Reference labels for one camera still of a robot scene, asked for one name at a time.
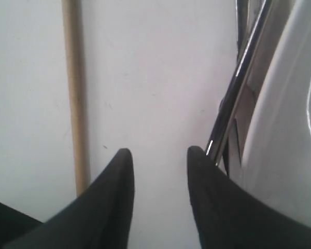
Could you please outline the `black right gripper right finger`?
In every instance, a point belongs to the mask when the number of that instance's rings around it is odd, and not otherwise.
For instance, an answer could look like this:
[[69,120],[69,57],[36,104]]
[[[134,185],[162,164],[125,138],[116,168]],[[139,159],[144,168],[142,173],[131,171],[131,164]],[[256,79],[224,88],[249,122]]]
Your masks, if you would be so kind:
[[311,248],[311,228],[242,190],[198,146],[187,150],[187,178],[201,248]]

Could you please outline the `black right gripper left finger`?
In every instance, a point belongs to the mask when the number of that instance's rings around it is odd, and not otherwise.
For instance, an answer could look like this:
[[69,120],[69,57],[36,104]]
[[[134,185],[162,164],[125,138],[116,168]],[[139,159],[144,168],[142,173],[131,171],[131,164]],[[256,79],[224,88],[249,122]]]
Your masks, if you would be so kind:
[[133,157],[122,148],[76,200],[4,248],[127,248],[133,207]]

